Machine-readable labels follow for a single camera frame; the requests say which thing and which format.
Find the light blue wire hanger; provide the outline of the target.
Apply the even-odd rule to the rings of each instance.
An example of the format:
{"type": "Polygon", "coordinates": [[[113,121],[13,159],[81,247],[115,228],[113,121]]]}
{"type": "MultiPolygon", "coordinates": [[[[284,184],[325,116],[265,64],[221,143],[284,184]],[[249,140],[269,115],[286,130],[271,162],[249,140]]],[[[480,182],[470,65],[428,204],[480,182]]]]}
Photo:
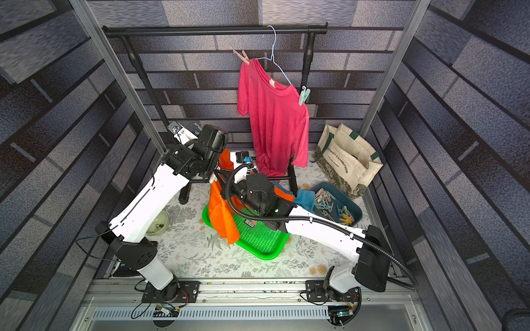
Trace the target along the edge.
{"type": "Polygon", "coordinates": [[[272,62],[276,66],[276,68],[279,69],[280,72],[284,75],[284,78],[287,80],[288,85],[291,85],[292,84],[291,80],[288,78],[288,76],[285,74],[282,67],[275,60],[275,46],[277,44],[277,31],[272,25],[268,25],[267,27],[273,31],[273,35],[274,35],[274,40],[271,46],[271,54],[269,57],[261,57],[261,58],[257,58],[257,60],[267,60],[269,62],[272,62]]]}

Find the pink t-shirt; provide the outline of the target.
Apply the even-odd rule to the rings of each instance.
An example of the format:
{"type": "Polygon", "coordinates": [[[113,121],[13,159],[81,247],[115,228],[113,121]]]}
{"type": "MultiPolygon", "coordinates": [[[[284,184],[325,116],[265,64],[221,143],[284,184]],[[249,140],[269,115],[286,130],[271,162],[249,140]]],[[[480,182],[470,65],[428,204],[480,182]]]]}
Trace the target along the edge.
{"type": "Polygon", "coordinates": [[[258,169],[267,176],[283,176],[291,164],[308,164],[310,117],[299,100],[293,85],[272,80],[257,59],[240,66],[237,111],[250,118],[258,169]]]}

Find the dusty pink clothespin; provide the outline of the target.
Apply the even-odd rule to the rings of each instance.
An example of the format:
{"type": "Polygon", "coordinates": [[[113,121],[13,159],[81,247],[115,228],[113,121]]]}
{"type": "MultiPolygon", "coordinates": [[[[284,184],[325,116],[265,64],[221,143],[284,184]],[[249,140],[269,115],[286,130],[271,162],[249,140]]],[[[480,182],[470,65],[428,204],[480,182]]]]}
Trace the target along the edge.
{"type": "Polygon", "coordinates": [[[233,53],[246,65],[250,64],[250,59],[244,50],[242,50],[241,52],[233,50],[233,53]]]}

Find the mint green clothespin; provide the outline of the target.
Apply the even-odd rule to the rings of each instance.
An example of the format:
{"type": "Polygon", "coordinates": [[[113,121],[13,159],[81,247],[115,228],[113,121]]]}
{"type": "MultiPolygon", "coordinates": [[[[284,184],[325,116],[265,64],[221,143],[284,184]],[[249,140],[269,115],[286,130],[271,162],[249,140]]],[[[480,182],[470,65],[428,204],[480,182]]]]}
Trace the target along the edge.
{"type": "Polygon", "coordinates": [[[299,106],[302,106],[306,103],[306,100],[309,98],[309,95],[311,93],[311,90],[307,88],[306,86],[302,86],[300,95],[299,95],[299,106]]]}

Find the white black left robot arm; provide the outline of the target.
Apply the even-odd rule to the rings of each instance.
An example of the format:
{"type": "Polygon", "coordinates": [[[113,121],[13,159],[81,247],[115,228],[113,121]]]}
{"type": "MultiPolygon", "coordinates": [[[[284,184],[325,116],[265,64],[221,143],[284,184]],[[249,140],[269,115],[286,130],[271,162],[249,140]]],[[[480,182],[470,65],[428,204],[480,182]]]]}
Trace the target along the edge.
{"type": "Polygon", "coordinates": [[[177,145],[164,153],[152,179],[120,214],[96,227],[115,256],[158,291],[165,291],[176,278],[147,240],[147,230],[167,203],[194,178],[208,182],[229,140],[228,132],[208,124],[197,136],[176,122],[169,128],[177,136],[177,145]]]}

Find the orange t-shirt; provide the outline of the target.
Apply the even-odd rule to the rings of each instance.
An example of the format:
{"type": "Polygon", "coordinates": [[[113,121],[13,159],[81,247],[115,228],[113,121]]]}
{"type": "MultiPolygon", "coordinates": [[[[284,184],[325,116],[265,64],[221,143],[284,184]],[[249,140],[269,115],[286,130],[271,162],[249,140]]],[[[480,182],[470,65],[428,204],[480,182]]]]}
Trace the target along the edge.
{"type": "MultiPolygon", "coordinates": [[[[228,149],[223,151],[219,158],[219,166],[223,169],[234,170],[234,163],[230,159],[228,149]]],[[[291,193],[284,193],[280,188],[275,188],[275,193],[281,198],[293,201],[295,196],[291,193]]],[[[241,211],[243,204],[236,202],[235,198],[231,200],[236,208],[241,211]]],[[[228,202],[222,197],[222,186],[217,179],[211,182],[210,199],[208,203],[208,217],[211,225],[218,232],[221,238],[227,239],[228,244],[234,244],[240,239],[240,233],[233,219],[235,213],[229,207],[228,202]]]]}

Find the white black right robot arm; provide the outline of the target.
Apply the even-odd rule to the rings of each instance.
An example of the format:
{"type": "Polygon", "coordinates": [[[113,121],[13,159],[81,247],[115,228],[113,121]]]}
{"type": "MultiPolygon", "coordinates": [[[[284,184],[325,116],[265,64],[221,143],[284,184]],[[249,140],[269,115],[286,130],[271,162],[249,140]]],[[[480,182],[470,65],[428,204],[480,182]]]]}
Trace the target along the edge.
{"type": "Polygon", "coordinates": [[[345,293],[360,284],[374,292],[384,292],[389,280],[391,249],[382,231],[341,225],[309,212],[279,197],[275,186],[262,174],[232,183],[230,195],[253,213],[251,219],[268,229],[295,234],[316,241],[349,259],[335,266],[327,276],[328,287],[345,293]]]}

